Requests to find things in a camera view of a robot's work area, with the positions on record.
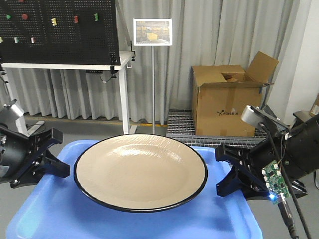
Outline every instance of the gray curtain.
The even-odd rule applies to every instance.
[[[246,68],[257,51],[284,61],[299,9],[298,0],[120,0],[131,38],[133,18],[172,18],[173,46],[155,47],[156,120],[169,109],[191,106],[191,66],[240,64]],[[302,36],[304,28],[295,29]],[[118,24],[121,50],[125,45]],[[130,117],[152,121],[151,47],[134,47],[136,61],[127,70]],[[121,116],[117,79],[78,70],[8,69],[22,108],[31,115],[75,119]],[[108,79],[109,72],[104,72]],[[1,87],[0,101],[7,100]]]

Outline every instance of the plate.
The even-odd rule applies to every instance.
[[[98,142],[74,167],[77,186],[97,203],[125,212],[182,205],[204,188],[208,171],[191,147],[163,136],[128,134]]]

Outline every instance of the metal grate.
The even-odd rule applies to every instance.
[[[225,143],[229,146],[252,148],[266,138],[266,134],[256,131],[255,137],[225,137],[195,135],[191,111],[170,110],[167,120],[167,137],[177,139],[189,146],[212,147]]]

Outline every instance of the blue led light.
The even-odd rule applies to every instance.
[[[274,200],[276,200],[277,195],[274,194],[274,193],[269,193],[269,198],[270,198],[272,201],[274,201]]]

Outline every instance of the gray floor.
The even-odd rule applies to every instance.
[[[27,118],[28,124],[33,124],[36,118]],[[91,121],[84,120],[67,120],[67,119],[47,119],[45,129],[55,127],[64,132],[64,142],[62,145],[55,145],[51,148],[51,152],[57,155],[61,149],[68,143],[81,139],[105,139],[111,136],[122,134],[122,125],[120,122]],[[148,126],[138,126],[136,133],[151,133],[152,128]],[[165,135],[165,127],[157,127],[156,132],[159,135]],[[312,176],[308,175],[302,179],[307,186],[309,195],[299,199],[302,211],[308,223],[313,239],[319,238],[319,191],[315,188]],[[5,229],[11,218],[21,207],[30,192],[32,186],[11,189],[9,184],[0,184],[0,238],[5,238]],[[306,238],[301,223],[298,220],[297,212],[291,200],[290,207],[295,216],[297,230],[301,239]],[[282,222],[277,207],[273,206],[269,201],[250,201],[249,205],[259,223],[265,239],[289,239],[289,234]]]

